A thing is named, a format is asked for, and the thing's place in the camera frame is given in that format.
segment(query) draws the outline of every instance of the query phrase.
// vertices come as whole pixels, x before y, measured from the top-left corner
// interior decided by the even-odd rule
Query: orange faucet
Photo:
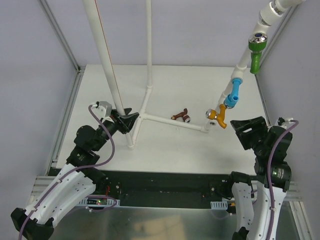
[[[217,113],[215,110],[209,109],[206,111],[206,118],[210,120],[216,120],[218,124],[225,129],[227,127],[227,124],[225,123],[225,115],[226,115],[226,107],[225,105],[221,104],[219,106],[220,113]]]

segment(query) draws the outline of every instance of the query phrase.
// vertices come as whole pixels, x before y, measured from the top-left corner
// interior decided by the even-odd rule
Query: gray floor
[[[231,240],[237,217],[226,216],[209,209],[79,209],[64,217],[51,240]],[[276,239],[300,239],[288,202],[282,205]]]

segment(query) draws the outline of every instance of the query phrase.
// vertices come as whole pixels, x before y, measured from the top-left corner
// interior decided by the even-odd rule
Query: white table
[[[138,112],[142,105],[147,67],[143,65],[115,65],[123,106]],[[230,80],[232,67],[153,66],[153,92],[146,109],[148,114],[170,118],[188,109],[191,123],[202,125],[205,112],[215,108],[221,92]],[[59,154],[57,168],[61,168],[74,148],[79,127],[98,124],[88,112],[88,105],[96,101],[113,103],[101,65],[87,65]],[[127,147],[126,138],[114,135],[116,152],[103,170],[229,174],[238,171],[254,175],[255,156],[244,151],[230,120],[265,117],[264,108],[254,75],[246,71],[240,86],[239,102],[227,109],[226,129],[213,126],[210,133],[159,123],[142,122],[134,150]],[[111,144],[98,152],[99,163],[109,157]]]

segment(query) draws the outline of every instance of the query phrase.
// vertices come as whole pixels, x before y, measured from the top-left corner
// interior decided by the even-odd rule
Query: metal frame
[[[48,160],[48,164],[47,164],[47,168],[46,168],[47,169],[46,174],[48,175],[49,171],[55,169],[55,166],[57,164],[56,160],[58,158],[58,155],[59,155],[59,152],[60,152],[64,137],[65,137],[65,134],[66,134],[67,126],[68,126],[68,123],[69,123],[69,120],[70,120],[70,116],[71,116],[71,113],[72,113],[73,106],[75,104],[75,100],[76,100],[76,97],[77,97],[77,94],[78,94],[78,90],[79,90],[79,87],[80,87],[80,84],[81,84],[81,80],[82,80],[82,76],[84,74],[85,68],[79,66],[79,64],[78,64],[78,62],[77,62],[77,60],[76,60],[76,58],[75,58],[75,56],[74,56],[69,44],[67,42],[67,40],[65,39],[65,37],[63,35],[63,32],[61,31],[61,29],[60,29],[60,27],[59,27],[54,15],[53,15],[52,11],[51,11],[48,3],[47,3],[47,1],[46,0],[38,0],[38,3],[40,4],[44,14],[46,15],[46,17],[48,19],[48,22],[50,23],[53,31],[55,32],[56,37],[57,37],[57,39],[59,40],[59,42],[61,44],[61,47],[65,51],[70,63],[72,64],[72,66],[74,67],[74,69],[76,71],[76,76],[74,78],[73,85],[72,85],[72,88],[70,90],[69,98],[68,98],[67,104],[66,104],[65,109],[64,109],[64,115],[63,115],[63,118],[61,119],[60,124],[59,124],[59,131],[58,131],[57,136],[55,138],[55,145],[52,148],[52,151],[50,153],[50,159]],[[149,10],[151,10],[151,0],[146,0],[146,3],[147,3],[147,7],[149,8]],[[297,9],[297,6],[291,7],[286,12],[285,16],[283,17],[282,21],[280,22],[280,24],[279,24],[279,26],[278,26],[275,34],[274,34],[273,38],[269,41],[269,44],[268,44],[267,48],[265,49],[265,51],[264,51],[264,53],[262,55],[261,66],[263,66],[266,58],[268,57],[268,55],[272,51],[273,46],[276,44],[281,32],[285,29],[288,21],[293,16],[293,14],[296,11],[296,9]],[[150,14],[148,14],[148,9],[146,11],[147,11],[147,16],[149,18],[149,16],[151,16],[151,13],[149,12]],[[149,28],[151,27],[150,19],[149,20],[147,19],[147,21],[148,21],[147,22],[147,26],[149,26]],[[148,47],[150,47],[151,46],[151,31],[148,34],[148,39],[150,40],[150,41],[148,41],[148,45],[149,45]],[[148,65],[151,65],[151,66],[148,67],[148,69],[149,69],[149,78],[152,79],[151,54],[148,57],[150,58],[149,61],[148,61],[148,63],[149,63]],[[259,81],[258,81],[257,76],[256,76],[256,80],[257,80],[258,88],[259,88],[259,91],[260,91],[261,99],[262,99],[262,102],[263,102],[263,107],[265,109],[265,114],[266,114],[266,117],[269,120],[268,112],[267,112],[267,109],[266,109],[266,106],[265,106],[265,101],[264,101],[261,89],[259,87]],[[147,106],[148,98],[149,98],[149,96],[151,94],[151,91],[152,91],[151,88],[150,88],[149,91],[150,91],[150,93],[148,95],[146,95],[146,97],[145,97],[146,101],[143,103],[142,107],[146,107]],[[52,176],[38,176],[36,178],[36,181],[35,181],[31,196],[30,196],[30,202],[32,202],[35,199],[35,197],[40,195],[41,192],[49,185],[49,183],[53,179],[54,179],[54,177],[52,177]],[[301,196],[299,194],[299,190],[297,189],[297,184],[296,183],[294,183],[294,182],[291,183],[290,189],[289,189],[289,192],[288,192],[288,194],[286,196],[285,201],[289,201],[290,202],[292,214],[293,214],[294,221],[295,221],[296,227],[298,229],[298,233],[299,233],[300,238],[302,240],[314,239],[313,234],[311,232],[310,224],[309,224],[306,212],[305,212],[304,204],[303,204]]]

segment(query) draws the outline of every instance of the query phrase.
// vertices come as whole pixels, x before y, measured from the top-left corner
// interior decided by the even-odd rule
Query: vertical white pipe
[[[108,82],[111,95],[114,101],[114,105],[119,114],[125,115],[125,110],[121,101],[119,88],[116,81],[115,72],[112,66],[107,40],[104,33],[104,28],[102,25],[102,20],[100,18],[98,5],[96,0],[82,0],[85,9],[86,16],[89,20],[92,35],[98,49],[102,67],[106,80]],[[132,146],[132,138],[130,133],[125,135],[128,146]]]
[[[152,81],[152,5],[151,0],[145,0],[145,15],[146,15],[146,41],[147,41],[147,87],[150,89],[153,86]]]

